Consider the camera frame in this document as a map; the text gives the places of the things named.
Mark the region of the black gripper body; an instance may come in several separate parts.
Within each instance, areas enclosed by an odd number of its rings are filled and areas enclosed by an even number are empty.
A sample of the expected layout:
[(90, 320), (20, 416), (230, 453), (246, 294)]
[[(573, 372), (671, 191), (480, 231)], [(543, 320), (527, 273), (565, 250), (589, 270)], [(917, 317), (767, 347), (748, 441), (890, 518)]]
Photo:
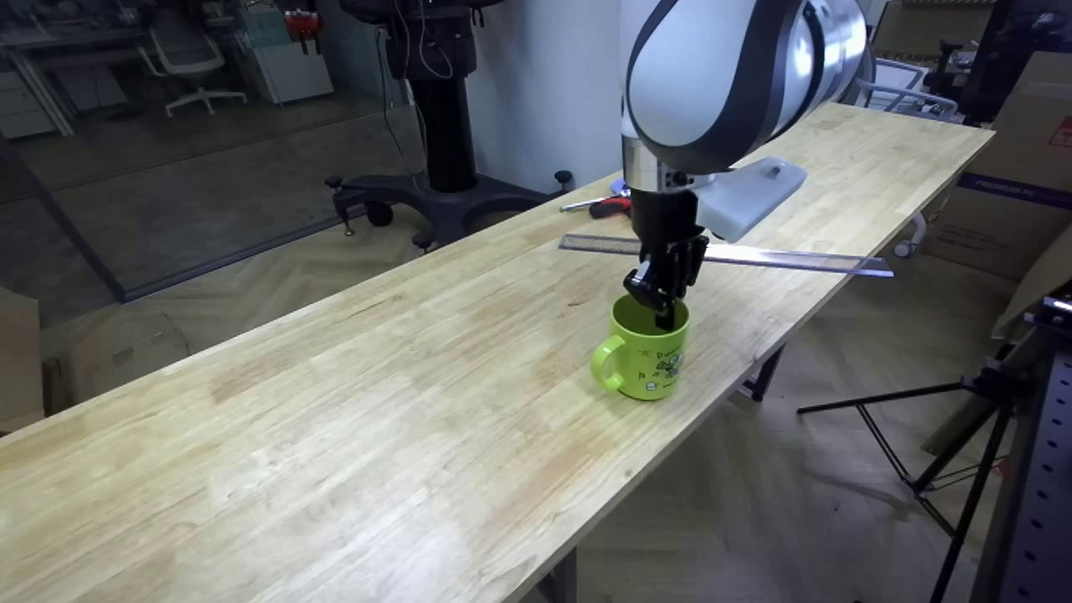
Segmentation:
[(686, 291), (696, 282), (706, 234), (696, 224), (695, 191), (638, 191), (633, 231), (640, 238), (640, 270), (662, 294), (666, 289)]

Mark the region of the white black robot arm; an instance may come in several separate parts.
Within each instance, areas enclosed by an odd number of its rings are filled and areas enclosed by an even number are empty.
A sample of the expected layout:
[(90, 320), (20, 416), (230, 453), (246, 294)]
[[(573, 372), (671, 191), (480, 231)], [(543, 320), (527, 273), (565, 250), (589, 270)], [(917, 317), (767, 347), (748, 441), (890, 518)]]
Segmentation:
[(858, 0), (627, 0), (623, 180), (640, 264), (633, 302), (671, 333), (715, 238), (740, 242), (800, 183), (752, 152), (838, 100), (868, 51)]

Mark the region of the grey robot base mount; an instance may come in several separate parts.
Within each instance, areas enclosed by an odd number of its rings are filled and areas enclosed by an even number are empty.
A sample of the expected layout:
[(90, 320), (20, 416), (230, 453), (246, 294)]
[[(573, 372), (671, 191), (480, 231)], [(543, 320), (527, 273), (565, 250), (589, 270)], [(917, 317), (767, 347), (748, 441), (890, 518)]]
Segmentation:
[(760, 157), (744, 166), (705, 173), (695, 180), (696, 224), (719, 242), (740, 242), (800, 183), (804, 171), (780, 157)]

